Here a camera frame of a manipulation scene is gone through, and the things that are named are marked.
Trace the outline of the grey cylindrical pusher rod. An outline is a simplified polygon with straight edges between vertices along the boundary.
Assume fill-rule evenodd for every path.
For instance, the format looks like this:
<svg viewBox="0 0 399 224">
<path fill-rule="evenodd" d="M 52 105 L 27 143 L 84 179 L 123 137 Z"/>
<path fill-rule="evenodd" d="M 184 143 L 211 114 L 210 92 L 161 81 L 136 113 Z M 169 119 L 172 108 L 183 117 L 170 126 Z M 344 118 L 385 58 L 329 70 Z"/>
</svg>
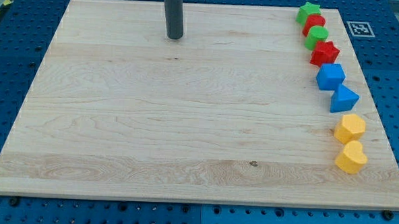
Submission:
<svg viewBox="0 0 399 224">
<path fill-rule="evenodd" d="M 183 37 L 183 0 L 164 0 L 166 34 L 170 39 Z"/>
</svg>

